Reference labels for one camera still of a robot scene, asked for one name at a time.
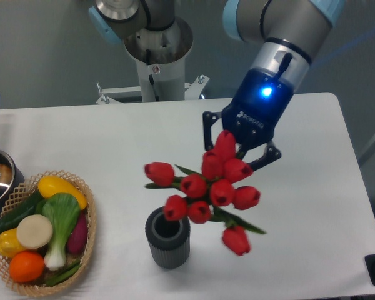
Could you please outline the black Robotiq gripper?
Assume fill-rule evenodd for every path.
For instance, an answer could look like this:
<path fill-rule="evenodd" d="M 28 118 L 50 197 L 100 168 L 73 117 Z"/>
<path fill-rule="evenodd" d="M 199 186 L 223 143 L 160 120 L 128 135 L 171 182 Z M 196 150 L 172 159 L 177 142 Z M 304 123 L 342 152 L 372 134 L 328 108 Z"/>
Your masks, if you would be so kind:
<path fill-rule="evenodd" d="M 288 106 L 293 88 L 258 69 L 247 72 L 231 103 L 222 112 L 204 111 L 202 128 L 204 150 L 214 148 L 212 127 L 219 121 L 220 132 L 230 131 L 242 151 L 266 143 L 263 155 L 249 162 L 253 172 L 281 159 L 282 153 L 272 141 L 274 129 Z"/>

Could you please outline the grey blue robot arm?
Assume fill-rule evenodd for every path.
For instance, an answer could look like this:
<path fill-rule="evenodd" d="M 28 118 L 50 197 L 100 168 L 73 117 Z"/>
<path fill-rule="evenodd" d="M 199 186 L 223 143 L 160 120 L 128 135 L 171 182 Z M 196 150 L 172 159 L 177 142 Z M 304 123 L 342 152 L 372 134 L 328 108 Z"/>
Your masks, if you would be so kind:
<path fill-rule="evenodd" d="M 94 1 L 88 14 L 111 44 L 122 44 L 135 61 L 144 102 L 195 98 L 185 87 L 185 61 L 194 34 L 209 34 L 218 47 L 234 40 L 258 43 L 258 54 L 231 102 L 202 115 L 204 147 L 214 147 L 212 126 L 221 121 L 242 158 L 264 147 L 250 163 L 258 170 L 281 157 L 274 130 L 344 9 L 344 1 L 214 1 L 186 12 L 182 1 Z"/>

